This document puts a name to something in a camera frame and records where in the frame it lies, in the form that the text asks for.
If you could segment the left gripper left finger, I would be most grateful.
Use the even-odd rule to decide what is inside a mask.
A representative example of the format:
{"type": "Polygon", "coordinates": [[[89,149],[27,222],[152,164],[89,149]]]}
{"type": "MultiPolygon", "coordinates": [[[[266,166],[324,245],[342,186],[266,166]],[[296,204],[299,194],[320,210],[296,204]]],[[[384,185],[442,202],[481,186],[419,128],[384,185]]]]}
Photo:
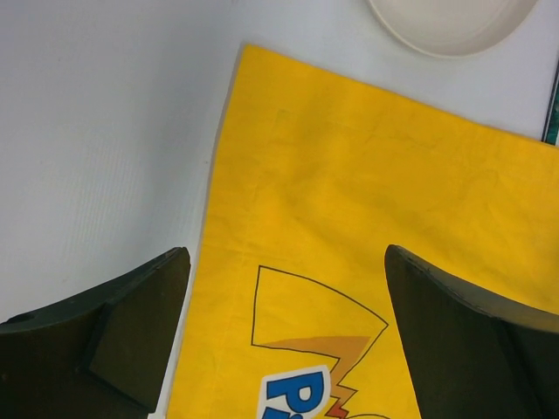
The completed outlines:
{"type": "Polygon", "coordinates": [[[162,392],[190,275],[176,247],[1,325],[3,418],[146,418],[162,392]]]}

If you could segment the cream round plate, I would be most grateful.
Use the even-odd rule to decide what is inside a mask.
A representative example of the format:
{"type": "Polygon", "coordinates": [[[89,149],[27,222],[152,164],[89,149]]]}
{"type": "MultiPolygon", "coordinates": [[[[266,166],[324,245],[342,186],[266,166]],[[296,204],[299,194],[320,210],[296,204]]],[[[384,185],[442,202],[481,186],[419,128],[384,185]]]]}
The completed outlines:
{"type": "Polygon", "coordinates": [[[516,31],[536,1],[369,1],[383,28],[403,45],[427,56],[465,58],[495,47],[516,31]]]}

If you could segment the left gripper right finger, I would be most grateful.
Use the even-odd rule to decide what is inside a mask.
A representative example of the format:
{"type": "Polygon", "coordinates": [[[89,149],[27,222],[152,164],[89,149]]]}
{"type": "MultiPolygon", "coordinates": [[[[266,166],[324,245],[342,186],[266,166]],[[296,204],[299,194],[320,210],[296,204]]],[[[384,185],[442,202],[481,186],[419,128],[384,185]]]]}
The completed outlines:
{"type": "Polygon", "coordinates": [[[558,416],[557,315],[394,244],[384,269],[423,418],[558,416]]]}

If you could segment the yellow cartoon cloth placemat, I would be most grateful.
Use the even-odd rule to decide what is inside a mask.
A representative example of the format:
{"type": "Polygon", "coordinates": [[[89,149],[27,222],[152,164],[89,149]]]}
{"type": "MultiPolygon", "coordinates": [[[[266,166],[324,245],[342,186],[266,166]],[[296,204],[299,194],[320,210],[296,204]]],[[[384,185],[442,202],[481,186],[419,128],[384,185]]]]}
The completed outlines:
{"type": "Polygon", "coordinates": [[[419,417],[392,244],[556,311],[557,148],[247,45],[168,417],[259,418],[263,380],[317,366],[315,417],[419,417]]]}

